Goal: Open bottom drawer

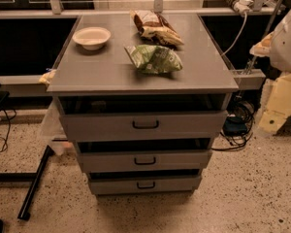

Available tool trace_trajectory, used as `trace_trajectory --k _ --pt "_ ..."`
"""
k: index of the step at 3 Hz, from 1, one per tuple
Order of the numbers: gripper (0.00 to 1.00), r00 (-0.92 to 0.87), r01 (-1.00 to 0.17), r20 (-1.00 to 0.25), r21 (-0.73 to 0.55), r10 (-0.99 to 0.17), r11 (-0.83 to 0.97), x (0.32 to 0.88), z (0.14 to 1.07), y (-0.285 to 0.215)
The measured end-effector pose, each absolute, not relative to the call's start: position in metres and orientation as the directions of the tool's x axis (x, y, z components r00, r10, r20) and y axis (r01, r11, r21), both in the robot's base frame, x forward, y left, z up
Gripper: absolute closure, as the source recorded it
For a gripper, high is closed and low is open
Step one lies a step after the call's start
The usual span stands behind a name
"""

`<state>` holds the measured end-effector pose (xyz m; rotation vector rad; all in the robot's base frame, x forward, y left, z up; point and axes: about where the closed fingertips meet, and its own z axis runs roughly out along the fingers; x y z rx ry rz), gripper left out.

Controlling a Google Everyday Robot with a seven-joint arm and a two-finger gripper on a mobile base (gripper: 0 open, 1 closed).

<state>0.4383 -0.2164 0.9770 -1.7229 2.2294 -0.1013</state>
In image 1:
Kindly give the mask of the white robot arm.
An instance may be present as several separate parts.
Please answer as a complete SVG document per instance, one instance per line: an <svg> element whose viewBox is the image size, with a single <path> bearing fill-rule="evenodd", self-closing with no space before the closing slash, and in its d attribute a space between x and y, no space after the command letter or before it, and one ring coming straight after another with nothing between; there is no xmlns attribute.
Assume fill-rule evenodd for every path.
<svg viewBox="0 0 291 233"><path fill-rule="evenodd" d="M268 57L271 66L280 72L278 78L263 85L258 119L260 131L275 134L291 117L291 9L250 53Z"/></svg>

